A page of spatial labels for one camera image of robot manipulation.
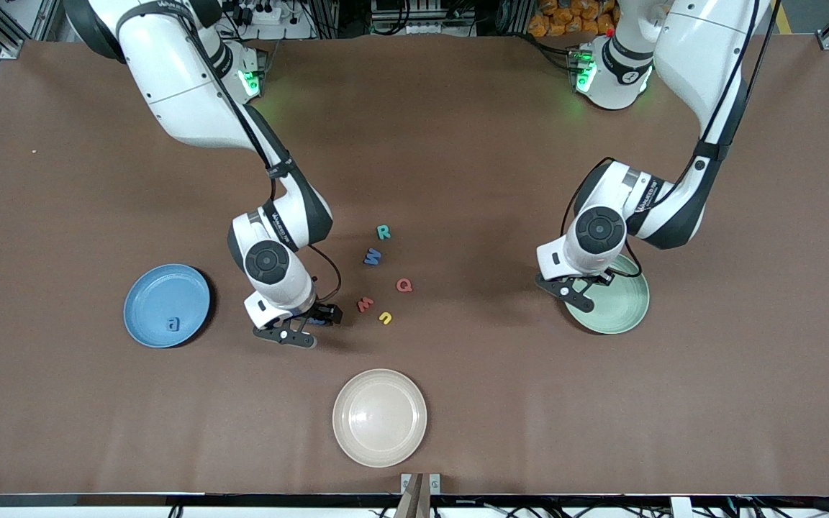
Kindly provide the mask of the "green plate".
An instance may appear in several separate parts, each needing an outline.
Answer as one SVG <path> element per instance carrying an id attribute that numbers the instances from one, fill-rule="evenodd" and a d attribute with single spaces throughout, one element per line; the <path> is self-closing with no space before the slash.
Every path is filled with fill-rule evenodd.
<path id="1" fill-rule="evenodd" d="M 608 286 L 594 284 L 585 296 L 594 302 L 591 312 L 565 303 L 569 314 L 592 332 L 617 335 L 631 331 L 642 322 L 649 306 L 649 287 L 642 274 L 635 278 L 613 276 Z"/>

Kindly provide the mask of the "white power strip with plugs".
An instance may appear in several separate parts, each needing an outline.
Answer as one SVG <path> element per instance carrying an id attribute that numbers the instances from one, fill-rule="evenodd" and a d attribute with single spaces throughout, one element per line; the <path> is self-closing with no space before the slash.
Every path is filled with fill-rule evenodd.
<path id="1" fill-rule="evenodd" d="M 295 0 L 224 0 L 222 6 L 237 27 L 296 25 L 303 12 Z"/>

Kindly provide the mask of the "blue plate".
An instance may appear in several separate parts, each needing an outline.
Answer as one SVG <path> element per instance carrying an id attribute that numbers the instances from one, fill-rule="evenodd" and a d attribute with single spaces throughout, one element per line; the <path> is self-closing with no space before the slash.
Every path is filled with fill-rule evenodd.
<path id="1" fill-rule="evenodd" d="M 145 347 L 178 347 L 204 327 L 212 303 L 212 291 L 203 273 L 183 263 L 166 263 L 134 282 L 124 301 L 124 326 L 131 338 Z M 165 322 L 171 317 L 180 319 L 178 332 L 165 331 Z"/>

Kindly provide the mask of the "beige plate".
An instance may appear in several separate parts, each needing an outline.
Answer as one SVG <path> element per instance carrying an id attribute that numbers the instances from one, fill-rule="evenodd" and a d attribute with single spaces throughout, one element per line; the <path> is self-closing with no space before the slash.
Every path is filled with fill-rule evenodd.
<path id="1" fill-rule="evenodd" d="M 427 400 L 412 379 L 389 368 L 372 368 L 339 390 L 332 428 L 351 460 L 366 468 L 391 468 L 417 452 L 427 418 Z"/>

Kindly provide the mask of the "orange packaged items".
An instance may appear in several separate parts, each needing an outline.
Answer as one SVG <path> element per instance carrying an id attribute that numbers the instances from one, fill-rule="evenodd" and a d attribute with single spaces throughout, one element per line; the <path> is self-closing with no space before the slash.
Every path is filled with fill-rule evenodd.
<path id="1" fill-rule="evenodd" d="M 576 32 L 611 36 L 621 16 L 616 0 L 534 0 L 527 33 L 535 38 Z"/>

